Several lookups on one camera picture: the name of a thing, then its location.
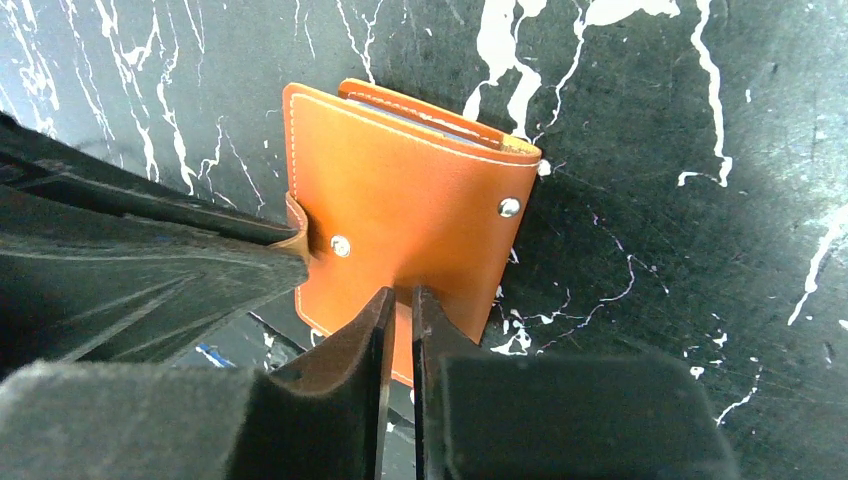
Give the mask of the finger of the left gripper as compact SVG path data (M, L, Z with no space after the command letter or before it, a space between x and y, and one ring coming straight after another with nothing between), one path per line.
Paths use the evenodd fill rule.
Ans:
M301 231L1 117L1 372L171 362L307 277Z

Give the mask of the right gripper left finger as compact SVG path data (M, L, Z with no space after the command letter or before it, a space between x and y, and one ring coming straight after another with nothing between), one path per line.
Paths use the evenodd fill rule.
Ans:
M265 372L36 362L1 386L5 479L377 479L395 294Z

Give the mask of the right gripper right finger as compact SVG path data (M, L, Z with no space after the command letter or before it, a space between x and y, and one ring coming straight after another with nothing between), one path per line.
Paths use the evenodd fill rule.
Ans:
M420 479L735 479L706 394L657 355L486 354L412 297Z

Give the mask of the brown leather card holder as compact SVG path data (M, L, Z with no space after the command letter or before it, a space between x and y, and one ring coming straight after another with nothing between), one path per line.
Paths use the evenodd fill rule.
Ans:
M397 299L393 378L413 382L412 292L479 341L542 160L527 141L357 79L282 92L289 217L306 230L299 317L323 335L381 288Z

